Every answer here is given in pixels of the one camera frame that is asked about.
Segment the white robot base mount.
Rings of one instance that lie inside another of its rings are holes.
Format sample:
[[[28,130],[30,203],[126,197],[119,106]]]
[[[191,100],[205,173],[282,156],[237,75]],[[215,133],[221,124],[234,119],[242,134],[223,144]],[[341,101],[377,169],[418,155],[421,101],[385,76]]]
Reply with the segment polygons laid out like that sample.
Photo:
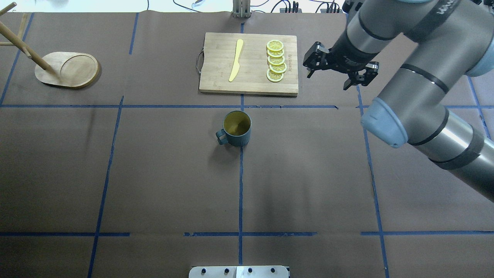
[[[196,266],[189,278],[290,278],[289,267],[282,265]]]

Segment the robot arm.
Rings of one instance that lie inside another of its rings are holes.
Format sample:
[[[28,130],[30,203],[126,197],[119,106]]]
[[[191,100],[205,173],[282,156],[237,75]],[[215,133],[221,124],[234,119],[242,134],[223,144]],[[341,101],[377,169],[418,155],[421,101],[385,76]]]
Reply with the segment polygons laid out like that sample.
[[[330,49],[314,42],[303,66],[367,86],[374,58],[403,34],[417,47],[360,119],[391,147],[410,144],[439,168],[493,201],[493,142],[441,101],[462,77],[493,69],[493,12],[475,0],[347,0],[344,32]]]

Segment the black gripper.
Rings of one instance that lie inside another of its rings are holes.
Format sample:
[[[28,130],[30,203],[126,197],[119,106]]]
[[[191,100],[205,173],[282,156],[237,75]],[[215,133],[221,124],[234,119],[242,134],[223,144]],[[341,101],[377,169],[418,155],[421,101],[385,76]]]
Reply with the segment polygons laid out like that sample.
[[[326,49],[321,42],[314,42],[304,54],[302,65],[307,69],[307,78],[311,78],[316,70],[347,74],[343,90],[348,90],[351,86],[368,86],[378,76],[379,62],[370,61],[370,53],[357,49],[351,43],[335,43],[332,48]]]

